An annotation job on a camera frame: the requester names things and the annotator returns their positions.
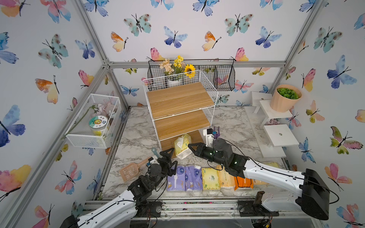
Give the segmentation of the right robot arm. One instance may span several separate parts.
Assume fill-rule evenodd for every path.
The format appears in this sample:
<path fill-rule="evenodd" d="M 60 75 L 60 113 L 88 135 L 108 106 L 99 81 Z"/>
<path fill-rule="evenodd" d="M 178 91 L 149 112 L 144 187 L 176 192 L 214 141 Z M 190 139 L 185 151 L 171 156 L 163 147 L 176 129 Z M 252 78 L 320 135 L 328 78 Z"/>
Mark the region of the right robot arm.
<path fill-rule="evenodd" d="M 313 218 L 329 220 L 330 189 L 315 170 L 289 171 L 262 164 L 234 153 L 223 139 L 214 140 L 212 147 L 203 142 L 191 143 L 188 147 L 195 156 L 223 166 L 234 177 L 263 181 L 292 193 L 294 198 L 289 204 Z"/>

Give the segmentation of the bright orange tissue pack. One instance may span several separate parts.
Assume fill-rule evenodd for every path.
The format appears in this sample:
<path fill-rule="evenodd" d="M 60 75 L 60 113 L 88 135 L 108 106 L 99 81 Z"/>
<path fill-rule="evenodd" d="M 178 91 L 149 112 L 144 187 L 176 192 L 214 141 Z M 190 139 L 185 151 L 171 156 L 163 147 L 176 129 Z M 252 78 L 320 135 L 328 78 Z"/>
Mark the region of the bright orange tissue pack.
<path fill-rule="evenodd" d="M 235 177 L 235 187 L 234 190 L 238 190 L 238 188 L 254 188 L 254 183 L 251 179 Z"/>

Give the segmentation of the yellow-green tissue pack top shelf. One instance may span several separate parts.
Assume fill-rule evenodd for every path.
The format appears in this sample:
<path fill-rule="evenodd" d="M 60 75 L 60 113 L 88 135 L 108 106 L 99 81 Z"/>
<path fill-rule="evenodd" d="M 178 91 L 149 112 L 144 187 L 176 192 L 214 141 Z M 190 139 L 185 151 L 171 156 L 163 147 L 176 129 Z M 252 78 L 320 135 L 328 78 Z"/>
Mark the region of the yellow-green tissue pack top shelf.
<path fill-rule="evenodd" d="M 281 168 L 281 166 L 277 162 L 274 162 L 274 161 L 263 161 L 262 163 L 265 165 L 271 166 L 271 167 Z"/>

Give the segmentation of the yellow tissue pack bottom shelf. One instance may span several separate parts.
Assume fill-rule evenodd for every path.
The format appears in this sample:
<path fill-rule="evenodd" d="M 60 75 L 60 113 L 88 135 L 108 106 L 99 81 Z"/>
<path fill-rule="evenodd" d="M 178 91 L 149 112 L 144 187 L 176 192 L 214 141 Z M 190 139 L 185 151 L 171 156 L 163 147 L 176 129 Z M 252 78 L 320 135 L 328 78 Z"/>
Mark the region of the yellow tissue pack bottom shelf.
<path fill-rule="evenodd" d="M 175 140 L 174 148 L 177 158 L 182 160 L 192 154 L 191 149 L 188 147 L 191 142 L 191 136 L 188 134 L 184 134 Z"/>

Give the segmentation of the orange-yellow tissue pack top shelf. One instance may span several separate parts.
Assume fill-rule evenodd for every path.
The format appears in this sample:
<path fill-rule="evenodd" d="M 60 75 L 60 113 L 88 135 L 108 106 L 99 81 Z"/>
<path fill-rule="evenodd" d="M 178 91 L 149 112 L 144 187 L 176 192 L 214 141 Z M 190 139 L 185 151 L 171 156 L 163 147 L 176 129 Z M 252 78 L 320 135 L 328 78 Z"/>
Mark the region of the orange-yellow tissue pack top shelf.
<path fill-rule="evenodd" d="M 267 185 L 268 183 L 261 181 L 261 180 L 256 180 L 256 179 L 252 179 L 253 184 L 256 185 Z"/>

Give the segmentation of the pale orange tissue pack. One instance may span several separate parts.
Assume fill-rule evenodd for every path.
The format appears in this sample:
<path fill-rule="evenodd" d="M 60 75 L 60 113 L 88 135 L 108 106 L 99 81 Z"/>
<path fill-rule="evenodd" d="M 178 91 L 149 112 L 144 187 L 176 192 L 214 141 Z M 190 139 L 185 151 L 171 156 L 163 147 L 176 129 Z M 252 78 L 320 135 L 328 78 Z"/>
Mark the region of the pale orange tissue pack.
<path fill-rule="evenodd" d="M 220 187 L 221 188 L 232 188 L 235 187 L 235 178 L 231 176 L 227 171 L 225 171 L 225 168 L 221 166 L 217 166 L 218 170 L 218 176 L 220 181 Z"/>

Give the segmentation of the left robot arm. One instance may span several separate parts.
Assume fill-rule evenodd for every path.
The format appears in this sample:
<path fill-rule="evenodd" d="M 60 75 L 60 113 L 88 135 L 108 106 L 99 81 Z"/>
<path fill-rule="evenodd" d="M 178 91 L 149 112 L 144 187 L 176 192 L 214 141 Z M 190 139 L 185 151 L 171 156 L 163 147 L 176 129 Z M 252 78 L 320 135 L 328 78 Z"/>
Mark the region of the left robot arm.
<path fill-rule="evenodd" d="M 160 158 L 149 166 L 146 175 L 140 175 L 127 190 L 99 209 L 76 218 L 71 215 L 62 228 L 114 228 L 133 218 L 139 209 L 148 205 L 147 199 L 168 176 L 176 174 L 178 162 L 172 161 L 174 148 L 160 152 Z"/>

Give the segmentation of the purple tissue pack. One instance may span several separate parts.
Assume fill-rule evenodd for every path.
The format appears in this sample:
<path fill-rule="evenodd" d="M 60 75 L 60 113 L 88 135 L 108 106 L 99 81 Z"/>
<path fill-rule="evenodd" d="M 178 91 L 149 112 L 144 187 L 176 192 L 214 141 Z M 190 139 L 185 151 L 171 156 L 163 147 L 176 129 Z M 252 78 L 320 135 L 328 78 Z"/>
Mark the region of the purple tissue pack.
<path fill-rule="evenodd" d="M 185 167 L 185 190 L 202 191 L 202 168 L 198 165 L 188 165 Z"/>
<path fill-rule="evenodd" d="M 178 166 L 176 168 L 176 174 L 167 177 L 167 190 L 168 191 L 185 191 L 185 167 Z"/>

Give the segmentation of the green-white tissue pack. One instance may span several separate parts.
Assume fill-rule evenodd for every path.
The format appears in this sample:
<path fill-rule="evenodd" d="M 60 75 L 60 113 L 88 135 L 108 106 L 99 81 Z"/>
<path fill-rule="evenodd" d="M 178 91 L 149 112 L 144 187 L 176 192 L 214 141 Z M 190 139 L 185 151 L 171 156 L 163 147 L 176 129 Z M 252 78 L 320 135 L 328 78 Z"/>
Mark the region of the green-white tissue pack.
<path fill-rule="evenodd" d="M 213 168 L 202 168 L 202 185 L 204 191 L 220 190 L 219 172 Z"/>

